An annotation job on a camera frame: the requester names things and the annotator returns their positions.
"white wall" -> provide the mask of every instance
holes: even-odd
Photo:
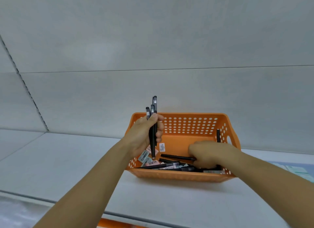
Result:
[[[228,114],[244,148],[314,153],[312,2],[0,0],[0,34],[50,131],[121,137],[157,95]],[[8,77],[0,128],[42,131]]]

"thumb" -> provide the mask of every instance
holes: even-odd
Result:
[[[150,128],[152,127],[158,120],[158,115],[156,113],[152,114],[151,117],[147,120],[146,124]]]

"right hand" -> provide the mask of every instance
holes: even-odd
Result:
[[[188,153],[195,157],[193,165],[197,168],[214,168],[217,164],[224,164],[224,160],[232,158],[235,152],[239,152],[231,144],[217,143],[214,141],[197,141],[190,144]]]

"orange plastic basket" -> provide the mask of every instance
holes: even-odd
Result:
[[[238,136],[234,132],[230,120],[226,114],[220,113],[160,113],[165,117],[164,134],[162,143],[165,143],[165,152],[159,152],[156,160],[160,158],[160,154],[172,154],[179,156],[189,156],[187,149],[190,144],[195,141],[212,140],[216,141],[216,130],[220,129],[221,142],[227,143],[227,137],[230,137],[233,146],[241,150]],[[129,127],[133,126],[135,121],[146,113],[134,113],[131,117]],[[135,169],[140,167],[142,163],[138,161],[138,157],[130,160],[126,170],[137,177],[143,178],[160,178],[174,180],[189,180],[202,182],[223,182],[235,177],[229,170],[224,168],[226,174],[211,173],[194,173],[167,170],[148,170]]]

